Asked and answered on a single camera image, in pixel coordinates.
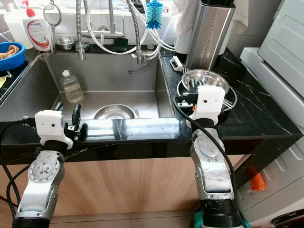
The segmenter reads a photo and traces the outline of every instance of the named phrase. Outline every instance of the white cloth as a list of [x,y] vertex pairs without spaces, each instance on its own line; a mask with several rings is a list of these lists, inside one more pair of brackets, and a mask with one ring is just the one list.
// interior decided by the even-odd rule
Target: white cloth
[[[176,35],[179,37],[193,27],[199,8],[199,0],[173,1],[180,13],[180,19],[176,28]],[[235,0],[234,4],[236,10],[232,19],[236,21],[235,26],[237,27],[237,32],[243,34],[248,26],[248,0]]]

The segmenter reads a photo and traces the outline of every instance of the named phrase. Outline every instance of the blue bowl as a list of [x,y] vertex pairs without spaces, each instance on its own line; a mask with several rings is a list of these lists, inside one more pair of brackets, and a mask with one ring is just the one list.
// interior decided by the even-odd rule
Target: blue bowl
[[19,52],[11,57],[0,60],[0,71],[9,71],[21,66],[25,62],[25,46],[19,42],[0,43],[0,53],[8,51],[10,45],[19,47]]

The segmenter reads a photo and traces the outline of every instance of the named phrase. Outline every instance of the dish soap bottle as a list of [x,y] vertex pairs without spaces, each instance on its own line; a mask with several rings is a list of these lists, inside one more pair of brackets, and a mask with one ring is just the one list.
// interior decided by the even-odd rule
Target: dish soap bottle
[[23,27],[23,19],[26,17],[24,11],[14,9],[13,2],[9,2],[6,7],[7,13],[4,14],[4,20],[7,24],[11,35],[16,42],[24,44],[26,49],[33,47],[29,41],[27,34]]
[[25,32],[38,51],[49,51],[51,49],[52,31],[51,26],[44,19],[42,14],[35,14],[34,10],[29,7],[29,0],[23,0],[27,6],[27,17],[23,19]]
[[62,72],[63,78],[60,79],[60,84],[65,92],[66,98],[70,103],[76,103],[84,98],[78,78],[75,75],[70,75],[68,70]]

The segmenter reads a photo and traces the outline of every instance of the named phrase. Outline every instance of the stainless steel sink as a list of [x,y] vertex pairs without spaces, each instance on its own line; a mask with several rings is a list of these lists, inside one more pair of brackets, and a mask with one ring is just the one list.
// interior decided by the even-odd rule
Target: stainless steel sink
[[130,56],[87,54],[39,55],[23,72],[22,79],[0,105],[0,121],[13,121],[64,104],[66,120],[71,119],[74,104],[65,98],[59,86],[62,71],[78,77],[84,91],[81,118],[93,119],[95,112],[110,104],[137,109],[140,118],[173,117],[174,112],[159,59],[137,65]]

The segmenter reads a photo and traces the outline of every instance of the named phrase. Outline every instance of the stainless steel bowl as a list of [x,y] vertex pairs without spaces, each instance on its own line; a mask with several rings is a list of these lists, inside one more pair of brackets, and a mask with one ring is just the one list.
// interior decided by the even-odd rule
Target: stainless steel bowl
[[94,115],[95,120],[100,119],[134,119],[134,111],[124,104],[110,104],[100,108]]
[[204,85],[220,86],[225,90],[225,94],[229,90],[228,82],[222,76],[207,70],[190,70],[187,74],[184,74],[181,81],[187,90],[190,90],[189,81],[192,78],[196,82],[203,82]]
[[73,37],[61,37],[55,40],[55,44],[63,51],[72,50],[75,47],[76,39]]

